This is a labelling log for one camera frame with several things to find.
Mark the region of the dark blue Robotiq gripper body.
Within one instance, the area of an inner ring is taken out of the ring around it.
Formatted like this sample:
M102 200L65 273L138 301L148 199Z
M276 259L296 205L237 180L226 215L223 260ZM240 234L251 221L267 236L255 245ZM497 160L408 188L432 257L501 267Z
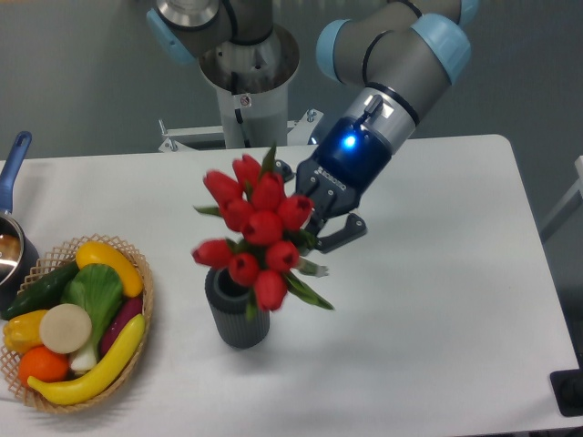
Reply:
M341 118L297 167L295 192L312 200L312 220L350 212L392 157L389 143L353 117Z

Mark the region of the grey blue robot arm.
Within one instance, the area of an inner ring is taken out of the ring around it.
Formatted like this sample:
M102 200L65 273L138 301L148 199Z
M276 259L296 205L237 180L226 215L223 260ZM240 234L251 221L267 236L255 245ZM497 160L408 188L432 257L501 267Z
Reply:
M278 164L312 199L302 249L329 252L366 231L361 197L470 56L464 26L476 1L390 1L365 19L337 20L316 44L320 70L361 91L296 169ZM158 1L148 25L177 63L199 64L215 88L227 147L283 146L288 86L300 60L269 1Z

